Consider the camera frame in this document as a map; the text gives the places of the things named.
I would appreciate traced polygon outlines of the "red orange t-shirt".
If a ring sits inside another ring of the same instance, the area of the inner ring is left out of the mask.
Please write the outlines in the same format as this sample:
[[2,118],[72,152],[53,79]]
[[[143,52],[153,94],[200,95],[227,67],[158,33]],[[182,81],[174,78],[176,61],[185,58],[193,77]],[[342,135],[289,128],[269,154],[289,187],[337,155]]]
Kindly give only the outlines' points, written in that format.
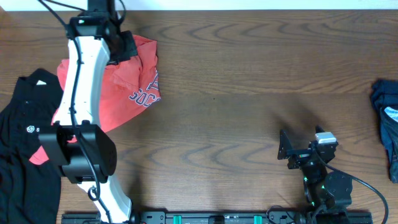
[[107,64],[110,49],[104,39],[86,36],[69,41],[69,58],[57,68],[63,96],[53,123],[89,121],[108,132],[160,101],[157,42],[133,38],[138,55],[118,65]]

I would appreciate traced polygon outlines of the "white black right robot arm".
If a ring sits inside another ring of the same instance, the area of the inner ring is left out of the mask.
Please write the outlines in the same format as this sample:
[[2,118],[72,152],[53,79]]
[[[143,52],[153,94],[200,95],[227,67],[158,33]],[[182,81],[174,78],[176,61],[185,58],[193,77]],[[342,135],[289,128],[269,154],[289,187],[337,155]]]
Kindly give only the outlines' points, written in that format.
[[294,215],[294,223],[349,223],[352,180],[338,171],[328,172],[327,164],[335,158],[338,141],[331,132],[315,128],[315,139],[305,149],[295,149],[287,133],[279,133],[278,160],[288,160],[289,169],[300,169],[307,202],[313,210]]

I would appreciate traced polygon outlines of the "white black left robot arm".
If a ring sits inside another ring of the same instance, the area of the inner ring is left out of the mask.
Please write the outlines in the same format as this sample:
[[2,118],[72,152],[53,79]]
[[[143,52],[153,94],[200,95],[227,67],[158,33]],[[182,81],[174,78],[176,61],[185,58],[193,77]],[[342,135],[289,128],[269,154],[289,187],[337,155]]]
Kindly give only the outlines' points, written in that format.
[[115,174],[117,150],[100,127],[100,96],[107,65],[137,54],[125,16],[111,0],[88,1],[87,9],[62,23],[68,39],[69,64],[61,103],[53,124],[39,139],[56,171],[84,190],[99,213],[97,223],[139,223],[132,200]]

